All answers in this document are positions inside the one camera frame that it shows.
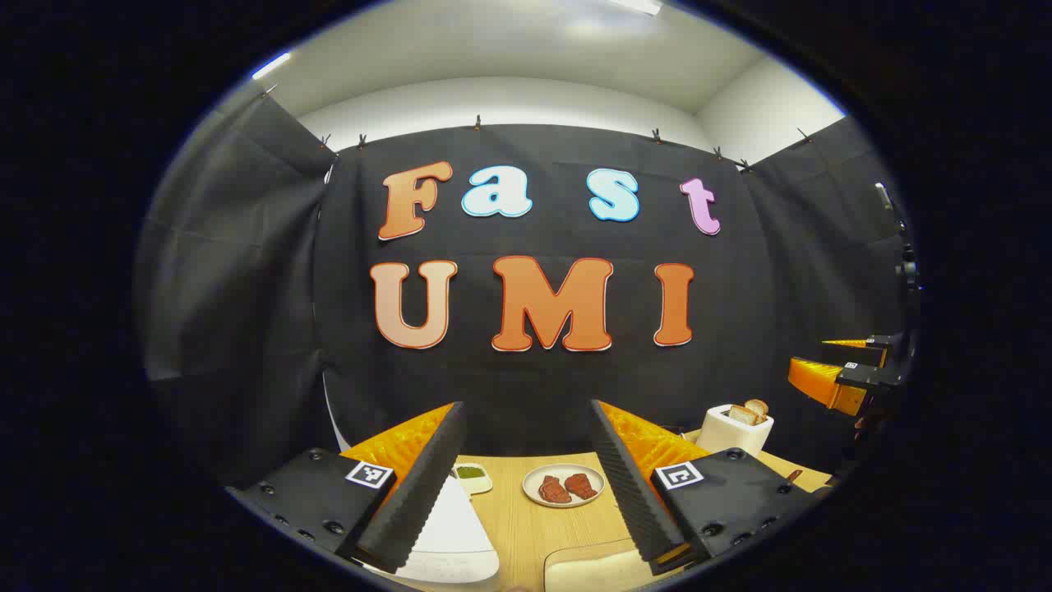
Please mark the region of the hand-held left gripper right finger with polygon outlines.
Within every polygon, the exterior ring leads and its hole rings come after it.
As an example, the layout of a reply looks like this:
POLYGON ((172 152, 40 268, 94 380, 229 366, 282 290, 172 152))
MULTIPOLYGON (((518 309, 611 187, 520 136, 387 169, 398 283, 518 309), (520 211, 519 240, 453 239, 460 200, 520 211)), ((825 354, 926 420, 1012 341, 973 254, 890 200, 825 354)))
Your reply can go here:
POLYGON ((655 576, 767 539, 818 502, 740 447, 708 452, 607 402, 589 407, 602 472, 655 576))

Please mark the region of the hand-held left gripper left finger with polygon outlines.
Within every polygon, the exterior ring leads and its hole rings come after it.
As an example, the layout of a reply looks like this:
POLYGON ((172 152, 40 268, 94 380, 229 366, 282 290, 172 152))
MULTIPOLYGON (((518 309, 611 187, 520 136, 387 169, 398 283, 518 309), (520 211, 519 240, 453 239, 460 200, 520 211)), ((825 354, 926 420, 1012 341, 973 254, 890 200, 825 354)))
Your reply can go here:
POLYGON ((408 562, 466 432, 465 405, 450 402, 345 452, 311 447, 227 491, 298 543, 392 573, 408 562))

